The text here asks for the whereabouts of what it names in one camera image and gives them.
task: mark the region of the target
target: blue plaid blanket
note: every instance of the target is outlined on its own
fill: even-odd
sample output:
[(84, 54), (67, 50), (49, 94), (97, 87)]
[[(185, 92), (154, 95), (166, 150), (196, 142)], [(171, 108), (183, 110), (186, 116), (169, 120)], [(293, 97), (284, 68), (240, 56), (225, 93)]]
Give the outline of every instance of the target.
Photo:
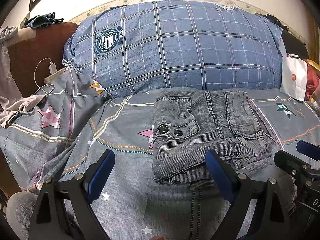
[(281, 84), (282, 30), (234, 7), (191, 1), (123, 6), (84, 20), (64, 59), (115, 97), (163, 87)]

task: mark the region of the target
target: folded dark green cloth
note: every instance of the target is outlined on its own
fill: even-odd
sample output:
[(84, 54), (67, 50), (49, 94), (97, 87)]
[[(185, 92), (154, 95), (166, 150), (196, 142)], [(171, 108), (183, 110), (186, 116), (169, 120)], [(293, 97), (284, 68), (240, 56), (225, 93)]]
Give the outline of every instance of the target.
[(53, 12), (53, 13), (45, 14), (42, 16), (41, 15), (35, 16), (30, 20), (26, 19), (22, 28), (47, 27), (55, 23), (62, 23), (63, 19), (56, 19), (55, 14), (56, 13)]

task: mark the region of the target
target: floral wallpaper border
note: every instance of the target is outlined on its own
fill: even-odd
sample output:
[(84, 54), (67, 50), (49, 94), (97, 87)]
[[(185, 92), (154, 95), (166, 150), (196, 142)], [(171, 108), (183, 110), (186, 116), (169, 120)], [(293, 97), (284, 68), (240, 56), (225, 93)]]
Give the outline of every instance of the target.
[[(84, 19), (86, 19), (89, 16), (96, 15), (99, 13), (102, 13), (110, 8), (116, 7), (116, 6), (121, 6), (121, 5), (131, 5), (131, 4), (136, 4), (136, 3), (141, 3), (141, 2), (149, 2), (149, 1), (159, 1), (159, 0), (113, 0), (110, 2), (107, 2), (105, 4), (99, 5), (95, 8), (92, 8), (76, 17), (73, 19), (69, 20), (69, 22), (73, 22), (76, 24), (80, 24)], [(240, 8), (242, 10), (245, 10), (250, 13), (259, 13), (259, 14), (264, 14), (266, 15), (268, 12), (255, 7), (252, 4), (245, 3), (240, 0), (188, 0), (188, 1), (203, 1), (203, 2), (212, 2), (212, 3), (217, 3), (220, 5), (226, 5), (226, 6), (234, 6), (237, 8)], [(287, 25), (285, 22), (281, 21), (279, 19), (281, 24), (286, 25), (288, 27), (288, 31), (293, 34), (295, 37), (297, 37), (300, 41), (306, 44), (306, 48), (308, 50), (309, 55), (311, 55), (311, 52), (313, 51), (311, 44), (304, 38), (302, 37), (299, 33), (297, 33), (294, 29), (292, 29), (289, 25)]]

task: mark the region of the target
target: jeans button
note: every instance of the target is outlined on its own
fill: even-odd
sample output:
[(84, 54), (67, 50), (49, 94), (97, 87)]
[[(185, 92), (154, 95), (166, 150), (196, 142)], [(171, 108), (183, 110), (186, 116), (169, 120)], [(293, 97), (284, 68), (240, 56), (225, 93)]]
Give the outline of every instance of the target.
[(160, 132), (160, 133), (167, 133), (168, 131), (169, 131), (169, 128), (166, 127), (165, 125), (163, 125), (163, 126), (161, 126), (161, 127), (159, 128), (159, 132)]
[(181, 130), (174, 130), (174, 134), (176, 136), (181, 136), (183, 134), (183, 132)]

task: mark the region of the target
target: red bag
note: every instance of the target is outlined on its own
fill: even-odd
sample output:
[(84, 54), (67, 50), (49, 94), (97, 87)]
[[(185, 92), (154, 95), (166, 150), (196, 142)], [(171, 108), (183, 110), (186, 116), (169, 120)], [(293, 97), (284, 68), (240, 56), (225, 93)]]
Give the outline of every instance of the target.
[(307, 60), (304, 59), (304, 61), (308, 65), (307, 87), (306, 87), (306, 94), (305, 94), (304, 100), (308, 101), (310, 96), (316, 90), (320, 82), (313, 67), (309, 64)]

